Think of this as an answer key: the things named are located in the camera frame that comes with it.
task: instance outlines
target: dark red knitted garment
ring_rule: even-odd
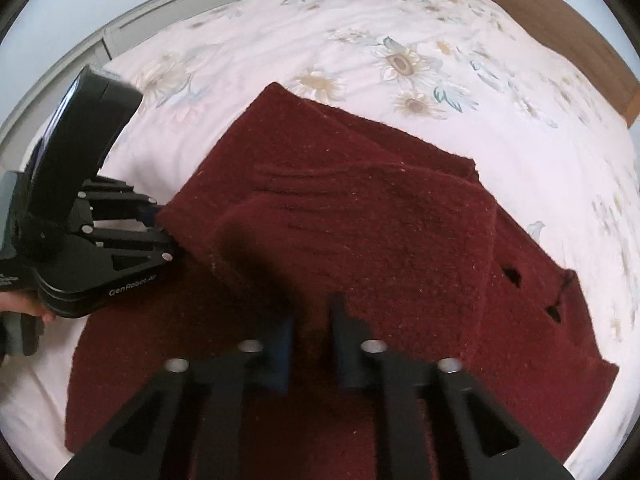
[[[336,290],[394,348],[461,358],[560,460],[615,378],[575,273],[495,203],[472,160],[276,84],[160,221],[198,262],[91,316],[69,385],[70,450],[165,359],[221,352],[286,309],[292,391],[248,403],[244,477],[373,478],[372,407],[335,391],[326,358]]]

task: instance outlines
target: white wall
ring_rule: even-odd
[[[631,134],[631,139],[636,147],[636,156],[638,156],[640,154],[640,118],[636,119],[634,125],[629,128],[629,133]],[[637,161],[636,170],[638,170],[638,183],[640,184],[640,167],[638,166]]]
[[[0,124],[84,38],[148,0],[30,0],[0,43]]]

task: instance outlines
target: red sweater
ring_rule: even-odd
[[[288,311],[291,393],[247,403],[244,477],[373,478],[372,407],[336,391],[327,359],[335,291],[393,348],[460,358],[560,460],[616,376],[577,276],[497,205],[472,160],[276,84],[159,221],[189,256],[89,319],[69,385],[70,450],[166,359],[222,352]]]

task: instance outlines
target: bedspread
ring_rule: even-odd
[[[273,81],[473,158],[500,205],[577,271],[600,352],[620,366],[567,462],[579,479],[603,471],[640,392],[640,198],[625,121],[570,62],[490,0],[244,0],[169,26],[107,69],[144,100],[102,172],[162,203]],[[46,397],[49,384],[68,380],[70,354],[59,370],[41,358],[11,362],[2,420],[30,410],[20,395],[34,382]],[[52,426],[66,399],[55,395]],[[59,443],[59,433],[44,431],[43,441]],[[39,478],[51,478],[53,466],[42,468]]]

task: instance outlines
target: sweater hole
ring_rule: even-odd
[[[545,309],[545,312],[551,316],[556,323],[560,323],[562,318],[560,317],[560,312],[558,312],[558,308],[555,305],[548,306]]]
[[[502,268],[502,272],[508,278],[508,280],[513,283],[513,285],[520,288],[520,282],[522,281],[522,276],[518,272],[518,269],[514,267],[505,266]]]

